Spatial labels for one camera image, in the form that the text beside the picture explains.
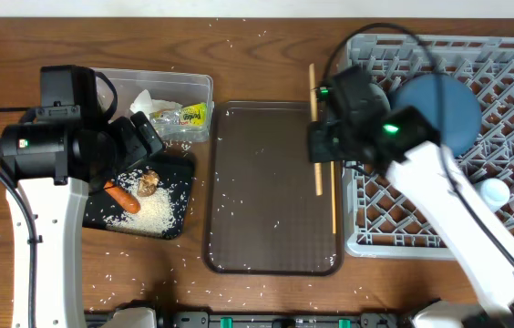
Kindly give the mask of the wooden chopstick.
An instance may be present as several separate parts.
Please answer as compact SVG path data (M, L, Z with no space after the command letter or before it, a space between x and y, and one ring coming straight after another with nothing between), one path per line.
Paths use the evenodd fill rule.
M315 80L315 65L314 63L309 65L309 88L310 88L310 108L311 108L311 121L316 122L318 120L318 107L316 97L316 80ZM314 163L314 181L315 181L315 194L317 196L323 195L323 181L322 181L322 164Z
M331 205L332 205L332 233L337 232L336 223L336 196L335 196L335 167L334 161L330 162L330 181L331 181Z

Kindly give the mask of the light blue rice bowl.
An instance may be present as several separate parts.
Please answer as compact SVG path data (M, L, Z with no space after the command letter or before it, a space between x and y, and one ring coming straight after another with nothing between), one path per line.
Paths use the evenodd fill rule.
M375 83L370 83L369 87L372 92L372 108L375 111L389 112L391 106L385 91Z

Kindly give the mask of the large blue plate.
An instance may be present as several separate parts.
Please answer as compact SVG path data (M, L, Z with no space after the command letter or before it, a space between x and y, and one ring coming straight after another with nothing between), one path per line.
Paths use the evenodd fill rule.
M408 106L417 108L438 128L436 92L437 78L432 75L415 77L389 95L392 110ZM471 89L449 76L442 76L445 112L445 144L459 157L471 149L481 129L481 111Z

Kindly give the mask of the black plastic tray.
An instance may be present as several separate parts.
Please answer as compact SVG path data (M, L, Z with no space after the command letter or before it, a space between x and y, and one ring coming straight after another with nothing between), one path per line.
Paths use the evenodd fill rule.
M192 181L194 177L194 164L192 161L184 158L172 157L168 155L157 155L150 159L140 162L137 166L132 167L123 173L131 172L134 169L154 170L160 175L161 181L170 181L171 183L188 183L188 187L178 187L177 191L186 191L191 193ZM110 211L112 214L118 214L118 210L111 210L111 205L118 205L105 191L98 191L89 196L85 207L83 217L83 226L85 228L112 231L106 227L103 217Z

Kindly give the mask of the green snack wrapper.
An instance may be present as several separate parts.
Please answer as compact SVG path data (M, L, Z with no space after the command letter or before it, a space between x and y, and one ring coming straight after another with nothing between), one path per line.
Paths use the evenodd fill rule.
M180 112L180 124L182 126L200 127L206 121L208 108L205 103L200 103L177 110Z

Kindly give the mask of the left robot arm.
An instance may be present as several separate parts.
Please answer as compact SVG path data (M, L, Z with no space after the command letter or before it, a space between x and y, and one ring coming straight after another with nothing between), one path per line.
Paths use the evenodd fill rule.
M0 175L14 230L14 327L84 327L81 231L88 196L163 151L141 113L98 100L100 71L42 67L41 103L0 137Z

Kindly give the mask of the brown food scrap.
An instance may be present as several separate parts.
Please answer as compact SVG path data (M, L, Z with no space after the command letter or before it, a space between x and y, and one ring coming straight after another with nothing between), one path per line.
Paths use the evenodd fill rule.
M159 174L153 170L148 170L139 178L137 195L144 198L153 195L159 185Z

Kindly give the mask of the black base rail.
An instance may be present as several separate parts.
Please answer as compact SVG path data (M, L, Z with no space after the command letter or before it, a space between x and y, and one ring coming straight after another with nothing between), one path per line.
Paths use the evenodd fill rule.
M179 312L163 314L158 327L172 328L396 328L410 327L392 313L362 313L358 315L283 315Z

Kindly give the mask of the small blue cup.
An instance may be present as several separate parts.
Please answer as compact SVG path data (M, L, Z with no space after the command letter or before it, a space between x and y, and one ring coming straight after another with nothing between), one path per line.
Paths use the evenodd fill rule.
M484 179L474 184L473 187L493 212L509 202L509 186L501 179Z

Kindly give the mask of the white tissue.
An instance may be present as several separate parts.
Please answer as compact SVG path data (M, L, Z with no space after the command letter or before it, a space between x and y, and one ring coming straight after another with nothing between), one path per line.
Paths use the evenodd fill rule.
M149 91L144 89L131 103L129 110L132 113L142 112L149 117L151 114L158 113L160 111L177 110L181 108L182 104L177 102L153 99Z

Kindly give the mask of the dark brown serving tray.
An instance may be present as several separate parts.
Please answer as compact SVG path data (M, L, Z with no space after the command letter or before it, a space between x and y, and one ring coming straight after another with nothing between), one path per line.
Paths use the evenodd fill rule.
M315 194L306 102L231 101L212 115L203 260L217 273L328 276L343 262L332 233L329 166Z

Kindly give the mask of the aluminium foil ball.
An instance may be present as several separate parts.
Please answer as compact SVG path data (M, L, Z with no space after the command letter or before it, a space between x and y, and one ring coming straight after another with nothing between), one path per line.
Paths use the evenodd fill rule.
M149 114L149 122L161 138L181 133L180 112L177 109L160 110Z

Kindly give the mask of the grey dishwasher rack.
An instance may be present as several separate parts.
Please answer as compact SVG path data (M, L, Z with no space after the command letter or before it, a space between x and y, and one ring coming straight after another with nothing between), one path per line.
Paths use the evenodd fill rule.
M482 127L457 164L472 182L514 185L514 37L422 37L439 69L469 87ZM337 67L359 65L388 96L428 74L430 62L409 36L362 34ZM350 168L342 173L344 247L353 257L450 261L453 256L419 211L387 181Z

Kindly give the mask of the clear plastic bin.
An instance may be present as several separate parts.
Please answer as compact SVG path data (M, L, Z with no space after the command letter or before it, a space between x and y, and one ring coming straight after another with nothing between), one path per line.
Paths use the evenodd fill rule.
M110 90L105 81L97 80L98 100L103 108L108 108L113 98L118 100L113 118L129 118L135 114L129 110L129 107L138 94L147 89L153 99L177 102L184 108L205 103L208 108L206 121L202 126L190 128L182 126L181 133L162 139L194 143L205 142L209 139L211 114L214 109L213 80L210 76L116 68L97 68L96 70L103 73L115 88Z

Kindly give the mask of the pile of white rice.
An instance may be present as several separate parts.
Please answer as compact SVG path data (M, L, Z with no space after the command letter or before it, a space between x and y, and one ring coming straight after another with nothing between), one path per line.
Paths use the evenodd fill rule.
M139 178L146 173L141 169L134 169L122 173L115 180L117 186L131 193L140 204L137 214L124 211L119 205L111 205L111 210L118 210L118 214L110 211L103 217L106 227L112 231L134 233L162 239L174 239L181 233L183 218L188 205L189 194L186 191L177 191L178 187L188 187L188 183L171 183L161 181L156 192L149 197L137 195Z

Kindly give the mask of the orange carrot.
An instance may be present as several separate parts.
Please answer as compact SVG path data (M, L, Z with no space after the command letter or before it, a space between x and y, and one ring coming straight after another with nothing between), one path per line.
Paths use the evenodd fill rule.
M127 213L137 214L140 211L139 201L110 180L104 185L104 191Z

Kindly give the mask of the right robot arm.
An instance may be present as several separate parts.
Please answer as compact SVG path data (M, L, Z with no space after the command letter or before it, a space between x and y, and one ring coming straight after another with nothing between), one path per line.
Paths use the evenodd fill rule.
M416 108L388 111L359 67L322 82L309 72L309 160L370 165L430 223L467 275L475 305L434 301L409 327L514 327L514 236L486 205L433 126Z

